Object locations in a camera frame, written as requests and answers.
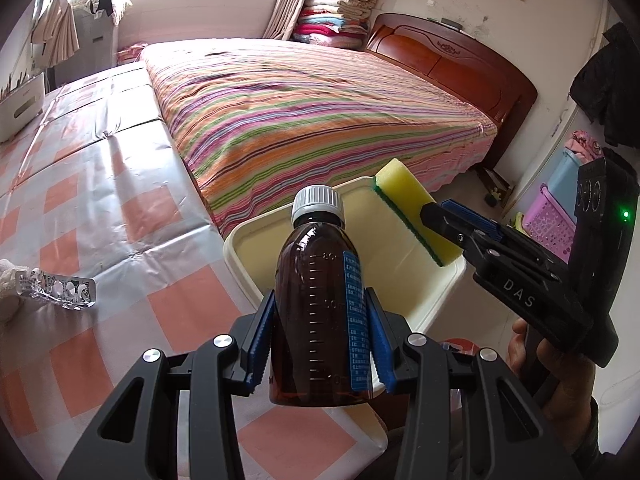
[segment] beige curtain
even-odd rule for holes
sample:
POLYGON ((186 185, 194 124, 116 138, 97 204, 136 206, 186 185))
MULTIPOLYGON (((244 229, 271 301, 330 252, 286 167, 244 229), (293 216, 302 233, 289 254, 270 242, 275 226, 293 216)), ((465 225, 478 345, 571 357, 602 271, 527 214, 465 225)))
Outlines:
POLYGON ((44 43, 44 67, 56 66, 70 58, 80 48, 76 22, 67 0, 51 0, 31 35, 31 43, 44 43))
POLYGON ((305 0, 278 0, 263 38, 288 41, 305 0))

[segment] checkered tablecloth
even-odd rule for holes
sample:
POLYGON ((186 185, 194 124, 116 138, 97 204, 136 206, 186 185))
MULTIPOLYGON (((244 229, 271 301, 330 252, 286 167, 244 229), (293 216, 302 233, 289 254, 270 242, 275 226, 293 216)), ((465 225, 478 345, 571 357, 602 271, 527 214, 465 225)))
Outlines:
MULTIPOLYGON (((97 283, 94 307, 30 305, 0 335, 0 415, 44 480, 145 350, 196 349, 254 311, 222 247, 139 63, 48 94, 0 145, 0 257, 97 283)), ((348 480, 386 446, 369 406, 274 406, 266 381, 234 413, 248 479, 348 480)))

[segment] pink basket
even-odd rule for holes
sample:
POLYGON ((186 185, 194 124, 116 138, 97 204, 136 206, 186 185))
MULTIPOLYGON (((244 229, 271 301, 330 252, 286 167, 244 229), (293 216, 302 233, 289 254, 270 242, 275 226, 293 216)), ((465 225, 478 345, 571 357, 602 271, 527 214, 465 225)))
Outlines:
POLYGON ((524 215, 522 223, 531 238, 564 262, 569 262, 575 224, 549 193, 546 185, 524 215))

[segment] yellow sponge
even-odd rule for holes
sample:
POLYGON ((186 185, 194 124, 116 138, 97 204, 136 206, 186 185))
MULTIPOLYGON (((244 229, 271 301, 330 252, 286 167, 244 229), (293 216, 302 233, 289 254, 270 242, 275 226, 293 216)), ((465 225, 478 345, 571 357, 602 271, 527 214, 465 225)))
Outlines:
POLYGON ((456 244, 422 224, 422 206, 435 200, 402 162, 395 158, 377 172, 373 189, 401 218, 439 266, 449 265, 462 254, 462 249, 456 244))

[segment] bottle neck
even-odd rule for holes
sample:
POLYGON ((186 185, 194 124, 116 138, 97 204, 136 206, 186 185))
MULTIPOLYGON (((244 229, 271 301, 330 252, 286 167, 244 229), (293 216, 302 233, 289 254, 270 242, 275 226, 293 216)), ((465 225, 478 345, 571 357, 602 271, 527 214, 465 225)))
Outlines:
POLYGON ((309 224, 311 222, 322 222, 325 224, 333 224, 342 228, 342 222, 337 214, 329 213, 328 211, 313 211, 311 213, 305 213, 296 218, 293 222, 293 228, 296 229, 303 224, 309 224))

